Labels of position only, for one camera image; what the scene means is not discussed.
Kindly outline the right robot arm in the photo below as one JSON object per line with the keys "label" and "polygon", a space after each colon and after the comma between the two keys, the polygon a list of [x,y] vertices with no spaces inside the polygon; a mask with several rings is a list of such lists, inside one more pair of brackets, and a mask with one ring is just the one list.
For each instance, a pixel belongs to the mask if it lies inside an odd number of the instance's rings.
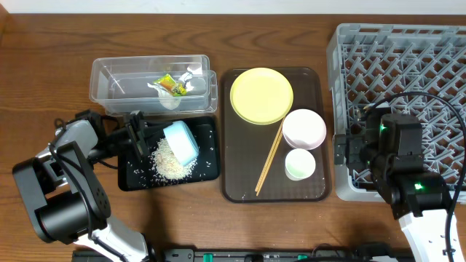
{"label": "right robot arm", "polygon": [[463,261],[457,220],[448,186],[424,167],[422,124],[405,114],[376,113],[359,135],[333,137],[334,161],[367,169],[382,199],[391,206],[416,261]]}

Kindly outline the pile of white rice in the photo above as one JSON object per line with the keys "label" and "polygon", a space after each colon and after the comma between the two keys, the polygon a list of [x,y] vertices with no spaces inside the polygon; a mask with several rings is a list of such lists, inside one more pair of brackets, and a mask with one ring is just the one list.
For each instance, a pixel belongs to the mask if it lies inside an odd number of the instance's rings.
{"label": "pile of white rice", "polygon": [[166,138],[157,141],[150,154],[141,162],[128,161],[129,174],[140,179],[140,184],[149,186],[171,186],[186,183],[189,180],[204,181],[208,178],[206,171],[201,171],[197,157],[182,165],[175,157]]}

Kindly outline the white tissue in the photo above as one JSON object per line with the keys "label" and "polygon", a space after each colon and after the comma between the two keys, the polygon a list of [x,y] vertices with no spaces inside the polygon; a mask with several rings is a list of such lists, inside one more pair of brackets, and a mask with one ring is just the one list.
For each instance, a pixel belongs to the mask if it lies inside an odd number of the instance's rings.
{"label": "white tissue", "polygon": [[[193,78],[193,73],[186,72],[182,74],[180,77],[177,79],[173,77],[177,82],[182,83],[182,85],[185,87],[187,94],[188,94],[188,87],[187,87],[187,82],[189,80],[192,80]],[[147,83],[147,87],[155,90],[158,94],[158,98],[162,106],[168,110],[174,110],[177,109],[177,107],[180,106],[181,104],[181,98],[184,96],[172,96],[169,92],[165,91],[162,87],[157,87],[153,84],[152,82]]]}

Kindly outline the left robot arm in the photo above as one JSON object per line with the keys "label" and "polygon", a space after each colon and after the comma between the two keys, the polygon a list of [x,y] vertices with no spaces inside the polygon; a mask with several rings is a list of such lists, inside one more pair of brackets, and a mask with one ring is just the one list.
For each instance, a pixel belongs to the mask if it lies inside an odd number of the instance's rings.
{"label": "left robot arm", "polygon": [[[116,123],[112,132],[106,132],[105,121]],[[46,243],[88,247],[110,261],[155,261],[145,235],[112,215],[94,165],[128,153],[142,161],[149,155],[149,138],[169,122],[133,111],[120,124],[113,116],[86,110],[54,125],[47,147],[12,169],[36,235]]]}

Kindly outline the light blue bowl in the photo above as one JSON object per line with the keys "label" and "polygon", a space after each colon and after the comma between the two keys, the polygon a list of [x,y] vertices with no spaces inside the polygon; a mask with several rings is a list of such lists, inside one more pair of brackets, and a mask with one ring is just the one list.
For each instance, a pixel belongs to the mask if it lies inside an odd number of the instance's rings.
{"label": "light blue bowl", "polygon": [[182,166],[199,156],[199,147],[194,136],[183,121],[175,121],[163,129],[164,136],[174,156]]}

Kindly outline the green orange snack wrapper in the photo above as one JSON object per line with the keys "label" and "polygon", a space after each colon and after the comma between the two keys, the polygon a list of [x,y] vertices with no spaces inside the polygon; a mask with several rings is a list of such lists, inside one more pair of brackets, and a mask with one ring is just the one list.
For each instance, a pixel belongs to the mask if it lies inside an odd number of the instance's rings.
{"label": "green orange snack wrapper", "polygon": [[184,96],[187,94],[185,87],[182,83],[177,82],[170,74],[153,81],[153,84],[157,87],[162,87],[165,91],[169,92],[172,96]]}

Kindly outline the white green cup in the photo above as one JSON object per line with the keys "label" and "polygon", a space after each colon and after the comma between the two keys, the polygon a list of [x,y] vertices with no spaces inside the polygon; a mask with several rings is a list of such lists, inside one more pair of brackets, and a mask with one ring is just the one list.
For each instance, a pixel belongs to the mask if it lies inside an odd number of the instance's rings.
{"label": "white green cup", "polygon": [[295,148],[285,157],[285,174],[290,180],[309,178],[316,170],[314,156],[307,150]]}

